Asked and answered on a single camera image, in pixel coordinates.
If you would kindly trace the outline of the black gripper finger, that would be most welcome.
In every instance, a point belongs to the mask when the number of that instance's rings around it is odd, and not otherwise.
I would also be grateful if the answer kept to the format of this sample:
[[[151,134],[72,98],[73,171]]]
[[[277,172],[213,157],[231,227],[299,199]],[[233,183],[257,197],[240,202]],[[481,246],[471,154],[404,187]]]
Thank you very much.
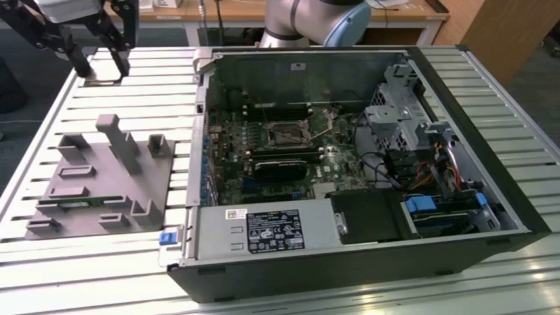
[[[129,63],[128,55],[136,47],[139,31],[139,1],[116,0],[111,1],[109,7],[121,18],[124,31],[120,32],[104,9],[105,1],[92,1],[93,14],[84,21],[91,33],[100,39],[100,42],[109,50],[111,57],[116,63],[121,77],[128,76]]]
[[[73,40],[71,29],[47,19],[40,20],[24,4],[29,1],[1,1],[1,19],[37,49],[51,49],[72,64],[79,77],[91,74],[91,66]]]

